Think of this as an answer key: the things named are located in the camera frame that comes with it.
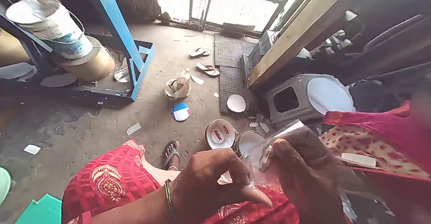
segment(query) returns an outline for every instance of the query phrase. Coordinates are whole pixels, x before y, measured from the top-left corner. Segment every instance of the foot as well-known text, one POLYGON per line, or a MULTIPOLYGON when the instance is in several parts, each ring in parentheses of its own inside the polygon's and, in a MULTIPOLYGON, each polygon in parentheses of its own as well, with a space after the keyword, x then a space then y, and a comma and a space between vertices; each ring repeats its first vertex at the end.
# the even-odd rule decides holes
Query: foot
MULTIPOLYGON (((180 143, 178 141, 172 141, 172 144, 166 149, 165 157, 168 158, 174 148, 179 151, 180 143)), ((174 155, 166 166, 166 170, 179 170, 180 169, 180 159, 177 155, 174 155)))

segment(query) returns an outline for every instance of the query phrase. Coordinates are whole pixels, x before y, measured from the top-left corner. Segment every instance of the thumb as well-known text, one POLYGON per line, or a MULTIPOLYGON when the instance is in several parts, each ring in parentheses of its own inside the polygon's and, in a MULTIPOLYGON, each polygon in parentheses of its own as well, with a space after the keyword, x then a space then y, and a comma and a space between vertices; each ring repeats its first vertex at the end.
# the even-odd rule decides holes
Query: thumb
POLYGON ((272 208, 271 200, 260 189, 253 185, 245 186, 239 183, 219 185, 218 206, 251 201, 255 204, 272 208))

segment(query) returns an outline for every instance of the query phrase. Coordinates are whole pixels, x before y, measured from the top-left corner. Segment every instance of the flip-flop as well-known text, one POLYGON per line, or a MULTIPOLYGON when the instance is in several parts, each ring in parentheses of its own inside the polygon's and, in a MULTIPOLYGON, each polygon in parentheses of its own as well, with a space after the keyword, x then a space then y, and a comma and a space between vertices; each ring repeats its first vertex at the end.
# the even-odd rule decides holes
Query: flip-flop
POLYGON ((205 56, 208 56, 210 54, 211 54, 211 50, 199 47, 194 52, 190 53, 190 57, 192 57, 192 58, 196 58, 196 57, 199 57, 199 56, 205 57, 205 56))
MULTIPOLYGON (((169 148, 169 146, 172 144, 175 147, 175 142, 176 141, 170 141, 166 144, 165 149, 169 148)), ((171 152, 171 154, 169 154, 168 158, 166 158, 165 161, 165 169, 167 170, 169 161, 174 157, 174 155, 178 156, 178 159, 180 159, 180 153, 177 151, 176 148, 174 148, 174 150, 171 152)))
POLYGON ((202 63, 198 62, 196 64, 196 67, 202 71, 204 71, 206 74, 208 74, 209 76, 217 76, 220 74, 220 71, 217 70, 217 68, 215 68, 212 65, 203 65, 202 63))
POLYGON ((190 53, 190 57, 191 57, 191 58, 195 58, 195 57, 197 57, 197 56, 201 56, 201 55, 203 55, 203 54, 204 54, 204 53, 206 53, 206 52, 207 52, 207 50, 206 50, 206 49, 204 49, 204 48, 200 47, 200 48, 196 49, 194 52, 191 52, 191 53, 190 53))

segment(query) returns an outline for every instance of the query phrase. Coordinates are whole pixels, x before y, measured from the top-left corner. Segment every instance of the cardboard tube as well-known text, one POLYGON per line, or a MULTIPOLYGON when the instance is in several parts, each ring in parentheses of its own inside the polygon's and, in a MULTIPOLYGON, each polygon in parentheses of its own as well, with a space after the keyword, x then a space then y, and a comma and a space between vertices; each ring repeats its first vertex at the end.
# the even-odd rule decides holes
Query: cardboard tube
POLYGON ((20 62, 30 62, 29 56, 18 39, 0 28, 0 67, 20 62))
POLYGON ((72 60, 56 55, 53 56, 53 60, 77 78, 92 82, 101 80, 112 73, 115 61, 97 39, 89 36, 87 38, 93 45, 93 49, 88 55, 72 60))

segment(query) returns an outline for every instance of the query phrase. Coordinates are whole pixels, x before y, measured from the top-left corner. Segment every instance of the white bucket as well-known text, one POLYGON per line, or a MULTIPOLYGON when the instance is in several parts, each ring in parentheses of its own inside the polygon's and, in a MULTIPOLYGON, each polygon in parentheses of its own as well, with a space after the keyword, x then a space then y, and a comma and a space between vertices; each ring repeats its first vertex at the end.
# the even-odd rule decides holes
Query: white bucket
POLYGON ((92 50, 84 28, 78 27, 57 0, 21 0, 7 9, 6 17, 65 58, 78 59, 92 50))

